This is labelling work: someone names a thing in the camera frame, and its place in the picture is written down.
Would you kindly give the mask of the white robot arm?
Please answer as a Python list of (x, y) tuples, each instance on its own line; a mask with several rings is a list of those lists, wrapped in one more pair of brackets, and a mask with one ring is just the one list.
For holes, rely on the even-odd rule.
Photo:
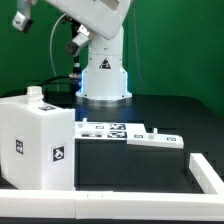
[(80, 23), (78, 35), (67, 45), (75, 56), (88, 46), (79, 100), (117, 102), (130, 99), (128, 74), (123, 68), (123, 22), (132, 0), (45, 0)]

